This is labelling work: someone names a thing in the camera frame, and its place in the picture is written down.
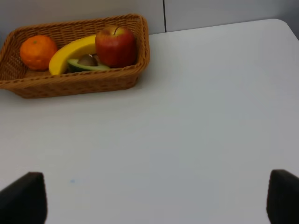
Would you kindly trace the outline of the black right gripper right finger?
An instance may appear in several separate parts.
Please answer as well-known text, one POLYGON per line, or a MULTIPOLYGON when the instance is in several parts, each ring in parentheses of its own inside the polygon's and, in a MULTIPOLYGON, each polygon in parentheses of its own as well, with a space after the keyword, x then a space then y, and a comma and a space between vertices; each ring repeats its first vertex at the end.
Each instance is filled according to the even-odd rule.
POLYGON ((299 178, 284 170, 271 171, 266 211, 271 224, 299 223, 299 178))

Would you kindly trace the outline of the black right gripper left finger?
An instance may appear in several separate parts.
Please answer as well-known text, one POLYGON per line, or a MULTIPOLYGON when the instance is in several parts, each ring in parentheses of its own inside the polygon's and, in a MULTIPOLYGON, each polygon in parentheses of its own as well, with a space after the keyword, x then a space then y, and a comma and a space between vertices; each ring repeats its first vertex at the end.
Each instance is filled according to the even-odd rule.
POLYGON ((29 172, 0 191, 0 222, 44 224, 47 205, 43 173, 29 172))

